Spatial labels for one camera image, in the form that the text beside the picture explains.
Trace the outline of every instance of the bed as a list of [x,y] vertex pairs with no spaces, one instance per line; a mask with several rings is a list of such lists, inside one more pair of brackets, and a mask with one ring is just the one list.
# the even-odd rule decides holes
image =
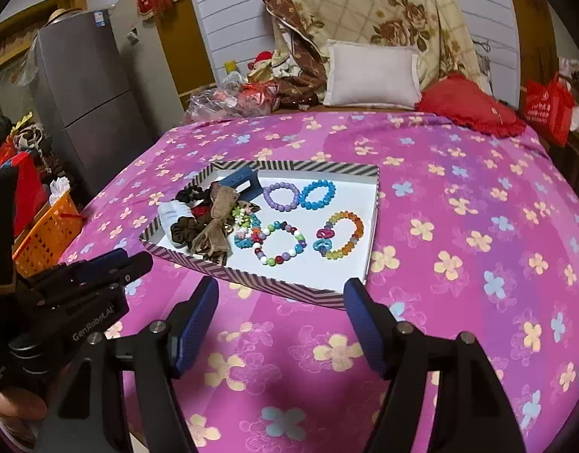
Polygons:
[[[139,233],[209,161],[375,163],[379,218],[367,288],[428,334],[479,338],[527,449],[543,451],[579,398],[579,201],[527,128],[498,140],[423,113],[293,113],[167,132],[85,209],[63,260]],[[132,334],[189,298],[202,275],[156,258],[126,288]],[[220,280],[194,369],[175,384],[198,446],[216,452],[359,452],[387,386],[369,370],[343,311]],[[426,451],[431,374],[413,451]],[[131,381],[128,415],[140,430]]]

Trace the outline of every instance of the tray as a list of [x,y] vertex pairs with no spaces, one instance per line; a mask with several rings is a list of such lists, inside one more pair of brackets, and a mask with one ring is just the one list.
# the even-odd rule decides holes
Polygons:
[[[369,259],[375,235],[378,213],[379,169],[377,165],[335,162],[296,162],[296,161],[229,161],[212,162],[199,172],[190,182],[206,188],[211,182],[221,180],[233,171],[248,165],[258,170],[258,178],[264,187],[275,182],[292,182],[299,189],[313,180],[332,180],[337,187],[336,197],[329,206],[321,210],[306,210],[298,207],[289,213],[280,213],[270,208],[262,196],[252,202],[261,210],[257,213],[263,227],[275,221],[287,221],[297,227],[306,237],[307,247],[282,265],[263,266],[254,255],[253,249],[239,249],[229,235],[231,255],[226,266],[203,260],[191,255],[187,248],[176,249],[166,237],[158,217],[150,222],[141,233],[140,240],[152,255],[181,264],[189,269],[233,283],[251,287],[307,303],[331,308],[343,308],[342,292],[344,283],[351,277],[366,282]],[[320,188],[310,196],[321,199],[325,191]],[[272,194],[279,203],[288,203],[292,194],[289,190],[278,190]],[[352,211],[365,225],[365,234],[348,257],[327,260],[312,248],[316,241],[316,231],[322,228],[327,219],[339,211]],[[354,231],[348,220],[338,222],[334,228],[334,249],[343,246]],[[264,242],[263,249],[270,257],[288,251],[295,239],[287,233],[272,234]]]

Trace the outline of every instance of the pillow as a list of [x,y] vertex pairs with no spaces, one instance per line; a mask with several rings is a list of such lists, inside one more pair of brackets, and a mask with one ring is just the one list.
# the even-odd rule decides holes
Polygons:
[[328,41],[324,105],[413,109],[421,100],[414,48]]
[[498,137],[517,136],[526,129],[526,123],[514,111],[459,73],[425,90],[417,110],[445,116],[457,125]]

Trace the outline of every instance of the beaded bracelet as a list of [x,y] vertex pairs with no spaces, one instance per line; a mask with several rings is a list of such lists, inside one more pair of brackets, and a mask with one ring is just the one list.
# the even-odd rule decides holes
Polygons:
[[[254,213],[250,213],[249,216],[245,214],[245,210],[241,209],[239,215],[235,216],[235,225],[238,226],[236,235],[234,237],[235,246],[240,249],[249,249],[254,246],[254,240],[252,239],[254,233],[260,231],[260,226],[262,222]],[[251,228],[252,236],[248,237],[249,228]]]
[[[308,195],[318,187],[328,187],[329,190],[327,194],[320,201],[310,202],[306,198]],[[335,184],[330,180],[315,180],[311,184],[307,185],[302,189],[302,193],[299,195],[299,205],[307,210],[320,210],[325,206],[328,206],[331,200],[335,197]]]
[[[356,225],[356,230],[352,233],[352,236],[348,240],[348,243],[344,245],[341,249],[332,250],[331,239],[335,236],[335,231],[333,231],[334,225],[343,218],[348,218],[354,222]],[[354,213],[348,211],[340,211],[331,216],[325,223],[325,227],[321,228],[316,232],[316,237],[319,239],[314,242],[312,248],[318,251],[322,257],[327,259],[341,259],[345,255],[348,255],[352,249],[355,247],[356,243],[363,236],[365,227],[361,219]]]
[[[293,201],[291,201],[290,204],[278,204],[275,203],[275,201],[272,200],[272,197],[270,197],[270,193],[272,193],[273,191],[276,191],[277,189],[290,189],[293,192]],[[277,211],[291,211],[294,210],[298,207],[298,200],[299,200],[299,189],[292,183],[289,182],[280,182],[280,183],[274,183],[271,186],[266,186],[263,188],[264,191],[264,200],[266,201],[266,203],[274,210]]]
[[[298,241],[295,247],[288,252],[283,252],[281,255],[277,255],[276,257],[266,257],[266,254],[262,251],[262,243],[266,240],[266,237],[269,236],[275,230],[282,230],[286,231],[287,233],[291,233],[295,239]],[[252,239],[254,240],[254,254],[260,260],[260,263],[265,266],[268,264],[270,267],[276,266],[277,264],[283,264],[285,261],[289,260],[292,257],[295,257],[297,254],[301,254],[304,252],[304,248],[306,247],[306,239],[302,233],[295,227],[291,226],[288,222],[274,222],[272,225],[268,225],[268,227],[263,228],[259,233],[256,233],[256,237],[252,235]]]

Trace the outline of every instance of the black scrunchie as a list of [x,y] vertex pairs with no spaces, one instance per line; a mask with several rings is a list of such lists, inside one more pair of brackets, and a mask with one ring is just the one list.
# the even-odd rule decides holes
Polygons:
[[178,221],[170,227],[172,241],[183,245],[190,244],[205,227],[206,224],[198,222],[195,218],[181,216]]
[[206,189],[205,191],[196,185],[188,185],[182,191],[179,191],[174,198],[181,203],[192,203],[194,201],[203,201],[205,204],[212,204],[212,200],[210,199],[210,189]]

